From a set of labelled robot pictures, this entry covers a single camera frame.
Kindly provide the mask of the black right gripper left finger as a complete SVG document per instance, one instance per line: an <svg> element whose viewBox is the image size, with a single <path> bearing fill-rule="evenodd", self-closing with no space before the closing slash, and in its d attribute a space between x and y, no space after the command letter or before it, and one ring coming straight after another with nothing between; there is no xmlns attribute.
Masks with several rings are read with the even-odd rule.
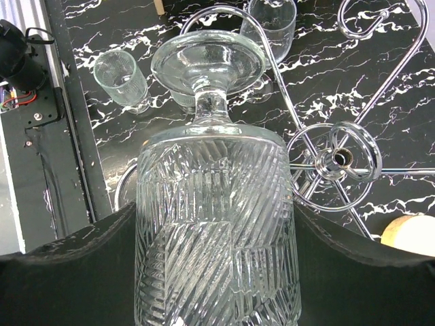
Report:
<svg viewBox="0 0 435 326"><path fill-rule="evenodd" d="M1 256L1 324L134 325L135 213Z"/></svg>

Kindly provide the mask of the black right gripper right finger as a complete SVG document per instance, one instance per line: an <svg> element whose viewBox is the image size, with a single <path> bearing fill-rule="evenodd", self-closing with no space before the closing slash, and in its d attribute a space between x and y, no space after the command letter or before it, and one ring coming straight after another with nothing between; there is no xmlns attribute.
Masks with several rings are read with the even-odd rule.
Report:
<svg viewBox="0 0 435 326"><path fill-rule="evenodd" d="M294 209L299 325L433 325L434 258L356 234Z"/></svg>

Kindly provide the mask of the chrome wine glass rack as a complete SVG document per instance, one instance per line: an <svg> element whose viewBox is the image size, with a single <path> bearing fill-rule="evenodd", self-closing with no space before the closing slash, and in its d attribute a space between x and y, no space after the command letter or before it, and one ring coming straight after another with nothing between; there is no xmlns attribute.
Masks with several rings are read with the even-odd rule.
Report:
<svg viewBox="0 0 435 326"><path fill-rule="evenodd" d="M398 63L398 65L391 72L389 77L379 87L379 89L373 94L372 98L363 107L360 114L353 122L338 122L335 124L321 123L320 127L328 128L329 139L326 143L326 148L320 152L316 152L312 146L307 133L312 130L312 126L303 126L298 116L294 105L291 102L290 95L285 88L284 80L279 72L275 57L272 54L271 46L266 39L266 32L260 26L258 19L254 18L251 14L244 12L235 7L227 5L217 5L208 7L192 15L181 29L181 34L185 35L189 33L192 26L198 22L202 17L209 14L230 14L233 16L241 17L248 25L255 30L259 35L260 41L264 46L266 57L268 58L271 68L273 70L277 85L279 86L281 95L285 102L288 111L297 127L297 133L292 137L291 141L296 142L298 139L302 139L307 147L307 151L310 153L310 160L306 164L293 164L291 167L297 171L305 171L307 175L312 175L313 179L307 181L304 185L300 186L295 194L299 200L305 205L324 212L341 212L349 211L353 215L354 221L361 233L371 238L371 233L368 231L366 224L362 221L361 217L356 213L354 209L365 197L368 195L369 189L372 183L380 175L432 175L434 174L433 168L383 168L381 166L382 157L379 147L376 141L367 133L365 129L360 126L360 122L366 117L368 112L374 107L375 103L380 99L381 95L389 88L394 79L399 75L403 68L407 65L410 59L415 55L416 51L423 43L425 36L428 33L429 28L429 9L426 1L417 1L417 7L420 11L421 26L420 32L414 43L405 54L404 58ZM365 153L369 167L367 169L352 169L350 158L351 153L345 148L345 144L349 138L353 138L356 143L359 144L361 150ZM344 176L351 177L357 182L365 182L367 184L366 189L362 195L355 201L350 201L341 185L341 179ZM339 196L344 202L344 206L340 207L327 207L320 206L311 202L310 198L315 189L321 182L329 182L335 186Z"/></svg>

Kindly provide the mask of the patterned glass goblet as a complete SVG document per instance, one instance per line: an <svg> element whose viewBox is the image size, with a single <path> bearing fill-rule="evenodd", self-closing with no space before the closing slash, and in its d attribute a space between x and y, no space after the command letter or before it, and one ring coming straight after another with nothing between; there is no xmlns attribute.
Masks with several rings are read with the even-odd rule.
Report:
<svg viewBox="0 0 435 326"><path fill-rule="evenodd" d="M147 140L137 164L136 325L296 325L301 295L290 161L275 132L231 121L227 96L263 74L252 40L219 30L165 42L165 88L191 124Z"/></svg>

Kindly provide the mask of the frosted short goblet front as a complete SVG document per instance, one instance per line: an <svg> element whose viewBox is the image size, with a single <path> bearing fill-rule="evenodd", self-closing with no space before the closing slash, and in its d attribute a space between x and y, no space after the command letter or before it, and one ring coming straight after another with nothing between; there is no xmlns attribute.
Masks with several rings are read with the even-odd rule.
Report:
<svg viewBox="0 0 435 326"><path fill-rule="evenodd" d="M140 115L150 110L147 80L130 53L103 53L95 61L93 75L111 99L130 113Z"/></svg>

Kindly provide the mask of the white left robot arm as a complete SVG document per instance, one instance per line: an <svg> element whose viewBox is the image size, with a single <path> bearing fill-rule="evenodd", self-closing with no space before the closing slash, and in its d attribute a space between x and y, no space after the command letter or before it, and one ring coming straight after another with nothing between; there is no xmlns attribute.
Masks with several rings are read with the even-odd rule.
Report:
<svg viewBox="0 0 435 326"><path fill-rule="evenodd" d="M1 19L1 78L23 92L38 90L46 82L43 67L29 54L30 44L28 34Z"/></svg>

